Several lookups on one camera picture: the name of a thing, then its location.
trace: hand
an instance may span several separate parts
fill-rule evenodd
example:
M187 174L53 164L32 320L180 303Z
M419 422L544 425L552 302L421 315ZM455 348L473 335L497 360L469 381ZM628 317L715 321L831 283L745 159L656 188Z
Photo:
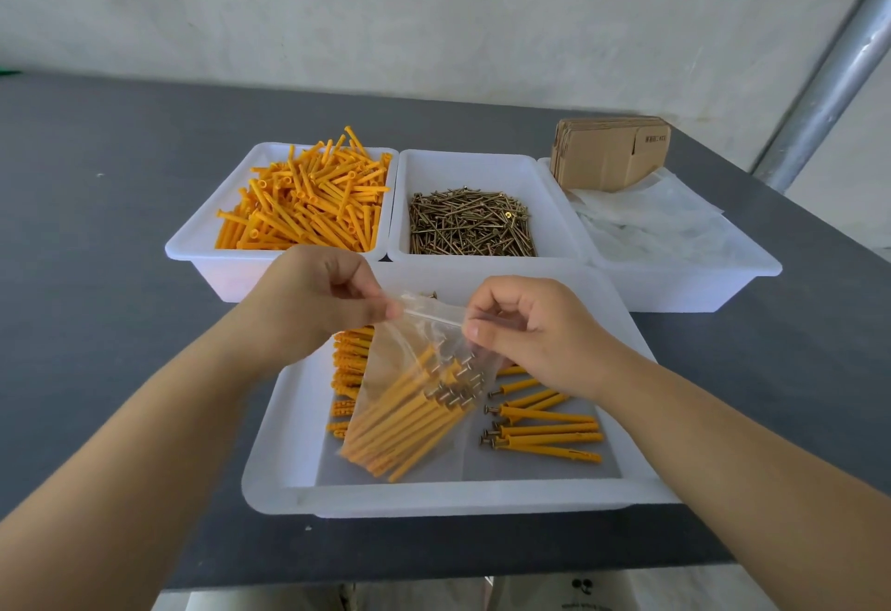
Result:
M322 346L331 335L402 313L387 299L362 255L297 245L276 259L244 301L222 320L227 349L272 375Z
M473 319L480 312L514 317L525 329ZM485 279L468 303L463 332L548 387L594 400L625 365L644 359L601 327L578 297L556 280Z

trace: dark gray table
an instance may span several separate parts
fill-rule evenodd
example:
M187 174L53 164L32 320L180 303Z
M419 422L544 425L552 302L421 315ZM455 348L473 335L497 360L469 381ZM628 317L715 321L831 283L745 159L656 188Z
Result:
M254 143L546 155L566 111L96 78L0 78L0 514L226 305L164 243ZM639 314L657 359L891 491L891 266L685 134L668 166L779 259L718 313ZM432 578L724 561L685 506L412 519L266 516L240 478L272 384L169 582Z

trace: metal pipe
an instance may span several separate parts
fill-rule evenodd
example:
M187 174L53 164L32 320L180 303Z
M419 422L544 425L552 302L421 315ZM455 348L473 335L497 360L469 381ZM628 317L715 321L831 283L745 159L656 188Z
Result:
M752 174L785 193L891 46L891 0L860 0Z

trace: forearm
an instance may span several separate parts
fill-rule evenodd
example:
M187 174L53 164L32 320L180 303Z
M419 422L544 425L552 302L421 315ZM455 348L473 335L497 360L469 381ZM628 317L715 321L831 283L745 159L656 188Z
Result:
M600 403L784 609L891 605L891 500L649 360Z
M150 608L204 509L258 377L216 326L0 525L4 608Z

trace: transparent plastic bag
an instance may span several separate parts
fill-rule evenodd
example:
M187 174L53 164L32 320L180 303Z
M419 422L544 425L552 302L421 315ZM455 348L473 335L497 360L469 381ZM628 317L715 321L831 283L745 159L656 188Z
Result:
M389 473L389 481L449 456L437 479L458 479L462 424L495 382L502 358L464 338L465 309L408 292L400 300L402 318L375 327L340 455L375 477Z
M615 193L570 193L575 213L608 260L682 260L720 267L739 257L722 211L665 168Z

